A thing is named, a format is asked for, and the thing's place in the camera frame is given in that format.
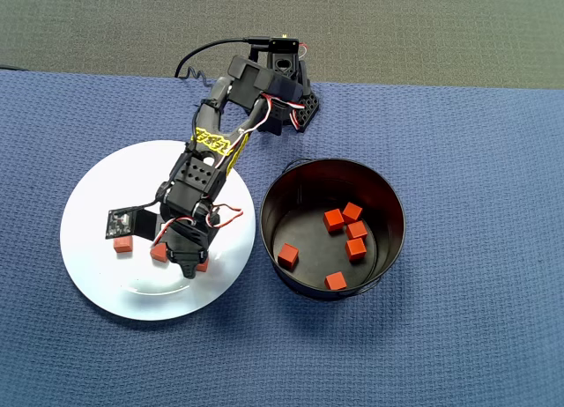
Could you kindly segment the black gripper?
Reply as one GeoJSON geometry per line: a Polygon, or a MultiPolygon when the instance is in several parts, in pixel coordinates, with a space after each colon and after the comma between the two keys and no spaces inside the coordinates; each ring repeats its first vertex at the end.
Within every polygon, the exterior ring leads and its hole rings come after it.
{"type": "Polygon", "coordinates": [[[192,210],[160,206],[164,224],[158,243],[168,246],[168,260],[180,266],[185,278],[194,278],[197,268],[207,261],[207,250],[219,230],[219,212],[214,206],[192,210]]]}

